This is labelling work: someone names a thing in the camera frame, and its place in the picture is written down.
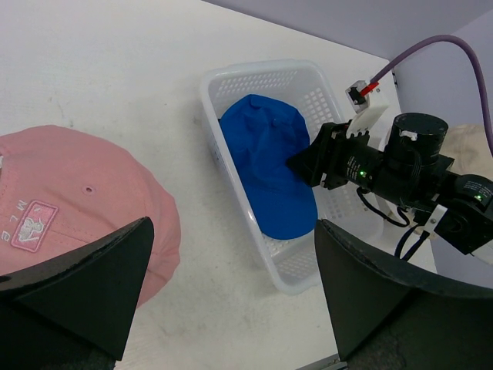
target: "blue baseball cap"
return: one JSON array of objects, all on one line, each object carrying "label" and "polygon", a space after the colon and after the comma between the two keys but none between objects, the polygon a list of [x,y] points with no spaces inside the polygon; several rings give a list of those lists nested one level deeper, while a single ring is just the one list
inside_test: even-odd
[{"label": "blue baseball cap", "polygon": [[297,109],[248,95],[224,113],[220,126],[260,230],[280,240],[312,231],[314,192],[286,166],[288,158],[310,145]]}]

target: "robotic arm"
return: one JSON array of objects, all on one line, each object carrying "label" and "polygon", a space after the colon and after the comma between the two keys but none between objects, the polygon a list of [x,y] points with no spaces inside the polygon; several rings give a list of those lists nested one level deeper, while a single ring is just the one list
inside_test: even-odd
[{"label": "robotic arm", "polygon": [[[384,151],[376,150],[367,145],[368,131],[387,105],[379,89],[363,96],[366,88],[360,81],[347,90],[357,111],[355,118],[349,123],[322,125],[314,142],[287,161],[288,167],[311,187],[321,185],[332,190],[350,181],[359,186],[363,202],[364,195],[373,192],[396,204],[403,224],[365,202],[396,226],[409,226],[404,211],[410,210],[424,231],[405,260],[432,232],[463,254],[474,253],[491,241],[493,182],[449,170],[454,159],[439,153],[447,123],[422,113],[401,114],[394,119]],[[397,246],[398,257],[404,242]],[[485,259],[493,264],[493,259]]]}]

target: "pink baseball cap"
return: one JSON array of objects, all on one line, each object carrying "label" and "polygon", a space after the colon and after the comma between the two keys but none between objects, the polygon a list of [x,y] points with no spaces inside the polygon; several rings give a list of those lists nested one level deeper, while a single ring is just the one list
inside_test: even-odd
[{"label": "pink baseball cap", "polygon": [[92,243],[141,217],[154,243],[139,303],[173,276],[180,228],[173,197],[132,155],[58,126],[0,136],[0,275]]}]

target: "cap eyelet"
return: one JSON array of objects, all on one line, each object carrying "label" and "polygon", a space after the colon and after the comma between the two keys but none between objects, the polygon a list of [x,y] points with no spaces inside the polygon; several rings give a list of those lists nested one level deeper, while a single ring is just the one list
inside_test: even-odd
[{"label": "cap eyelet", "polygon": [[82,192],[85,195],[94,195],[96,193],[96,189],[94,187],[86,185],[82,188]]}]

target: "pink text patch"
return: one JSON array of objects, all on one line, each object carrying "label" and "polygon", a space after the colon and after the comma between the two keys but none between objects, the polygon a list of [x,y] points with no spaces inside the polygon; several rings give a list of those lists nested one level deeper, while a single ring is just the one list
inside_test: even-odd
[{"label": "pink text patch", "polygon": [[37,252],[58,210],[58,207],[33,200],[24,212],[10,244],[29,252]]}]

